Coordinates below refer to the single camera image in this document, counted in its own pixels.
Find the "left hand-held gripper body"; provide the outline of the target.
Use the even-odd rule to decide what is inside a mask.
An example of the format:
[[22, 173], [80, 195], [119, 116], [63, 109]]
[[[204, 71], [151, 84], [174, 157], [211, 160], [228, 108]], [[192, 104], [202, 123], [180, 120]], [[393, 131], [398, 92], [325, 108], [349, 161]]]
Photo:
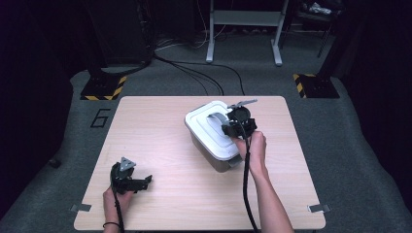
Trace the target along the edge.
[[136, 182], [131, 178], [135, 166], [135, 162], [125, 157], [112, 166], [110, 181], [116, 192], [124, 194], [126, 191], [138, 191]]

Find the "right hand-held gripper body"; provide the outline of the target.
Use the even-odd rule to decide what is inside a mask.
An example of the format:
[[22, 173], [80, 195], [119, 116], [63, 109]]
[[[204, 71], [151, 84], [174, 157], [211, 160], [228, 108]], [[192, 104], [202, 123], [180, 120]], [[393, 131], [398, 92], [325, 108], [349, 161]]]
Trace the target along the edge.
[[251, 118], [251, 112], [246, 108], [246, 105], [255, 103], [257, 99], [241, 101], [237, 104], [229, 106], [231, 112], [227, 114], [229, 123], [236, 123], [239, 133], [238, 137], [243, 139], [249, 138], [258, 128], [256, 122]]

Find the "grey plastic storage box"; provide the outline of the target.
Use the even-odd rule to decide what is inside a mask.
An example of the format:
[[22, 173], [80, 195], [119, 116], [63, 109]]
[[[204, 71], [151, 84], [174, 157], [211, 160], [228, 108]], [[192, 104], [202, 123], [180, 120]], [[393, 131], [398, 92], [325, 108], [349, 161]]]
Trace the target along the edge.
[[190, 136], [203, 157], [219, 173], [226, 172], [243, 161], [237, 146], [228, 136], [218, 134], [218, 141], [211, 145], [204, 143], [204, 137], [198, 138], [194, 133], [190, 133]]

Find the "person's left hand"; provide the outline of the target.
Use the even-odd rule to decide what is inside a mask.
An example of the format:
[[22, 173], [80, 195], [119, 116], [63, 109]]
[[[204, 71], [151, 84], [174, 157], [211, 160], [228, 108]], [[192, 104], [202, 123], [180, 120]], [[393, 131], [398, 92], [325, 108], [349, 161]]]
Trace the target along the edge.
[[104, 205], [104, 216], [106, 222], [117, 222], [119, 223], [119, 214], [116, 207], [116, 202], [120, 204], [121, 215], [125, 216], [128, 212], [133, 191], [126, 191], [124, 194], [114, 194], [113, 190], [109, 187], [103, 193], [103, 205]]

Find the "person's right hand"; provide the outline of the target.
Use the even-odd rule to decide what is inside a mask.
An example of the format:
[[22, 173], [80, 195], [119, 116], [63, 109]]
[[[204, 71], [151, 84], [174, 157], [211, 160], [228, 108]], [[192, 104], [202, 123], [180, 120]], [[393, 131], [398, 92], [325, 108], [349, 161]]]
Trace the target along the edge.
[[266, 138], [261, 131], [255, 131], [247, 141], [232, 138], [232, 142], [243, 159], [246, 159], [247, 153], [249, 154], [250, 171], [254, 178], [268, 175], [265, 166]]

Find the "black stand base hazard stripes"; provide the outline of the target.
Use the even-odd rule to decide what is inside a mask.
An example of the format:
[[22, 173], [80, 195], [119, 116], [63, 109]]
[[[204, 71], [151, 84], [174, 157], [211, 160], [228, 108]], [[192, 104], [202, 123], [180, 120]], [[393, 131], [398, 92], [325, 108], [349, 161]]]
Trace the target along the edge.
[[89, 80], [81, 92], [82, 100], [116, 100], [123, 89], [127, 76], [109, 76], [105, 83]]
[[330, 79], [323, 80], [313, 74], [292, 75], [301, 98], [339, 98]]

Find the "white metal stand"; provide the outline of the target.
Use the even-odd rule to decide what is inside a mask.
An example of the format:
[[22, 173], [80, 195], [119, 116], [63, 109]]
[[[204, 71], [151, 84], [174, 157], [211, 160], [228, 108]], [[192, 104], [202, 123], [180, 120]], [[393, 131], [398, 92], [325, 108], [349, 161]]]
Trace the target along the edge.
[[217, 10], [215, 0], [210, 0], [209, 9], [209, 44], [206, 53], [206, 62], [214, 61], [215, 26], [216, 25], [243, 25], [243, 26], [271, 26], [276, 28], [275, 37], [271, 40], [274, 63], [280, 67], [283, 60], [280, 54], [279, 41], [287, 14], [290, 0], [282, 0], [282, 10], [279, 12], [234, 11]]

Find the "dark chair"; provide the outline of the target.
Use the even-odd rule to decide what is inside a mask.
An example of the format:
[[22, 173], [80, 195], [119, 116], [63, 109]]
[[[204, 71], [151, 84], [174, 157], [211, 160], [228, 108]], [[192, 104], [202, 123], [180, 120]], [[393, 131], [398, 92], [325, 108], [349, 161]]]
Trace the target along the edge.
[[[318, 3], [324, 8], [331, 10], [329, 16], [321, 14], [313, 14], [307, 10], [307, 5], [310, 3]], [[318, 57], [321, 56], [326, 40], [330, 34], [330, 30], [339, 16], [345, 11], [344, 0], [292, 0], [290, 14], [286, 17], [285, 34], [283, 43], [291, 31], [292, 22], [296, 19], [303, 25], [308, 25], [312, 29], [323, 31], [323, 41], [318, 52]]]

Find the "white cloth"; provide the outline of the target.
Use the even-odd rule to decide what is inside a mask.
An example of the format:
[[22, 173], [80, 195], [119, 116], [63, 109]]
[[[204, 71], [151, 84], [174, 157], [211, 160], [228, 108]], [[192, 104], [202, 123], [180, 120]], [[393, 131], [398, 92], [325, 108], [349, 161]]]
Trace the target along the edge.
[[329, 16], [331, 14], [331, 10], [328, 8], [322, 7], [320, 4], [314, 2], [307, 5], [307, 10], [313, 14], [321, 14], [325, 16]]

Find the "black cabinet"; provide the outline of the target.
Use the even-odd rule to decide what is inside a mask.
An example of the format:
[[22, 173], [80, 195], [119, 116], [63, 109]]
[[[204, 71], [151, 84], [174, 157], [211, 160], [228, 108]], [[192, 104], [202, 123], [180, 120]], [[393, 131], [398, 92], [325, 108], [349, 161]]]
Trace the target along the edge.
[[107, 65], [152, 60], [151, 22], [144, 0], [85, 0]]

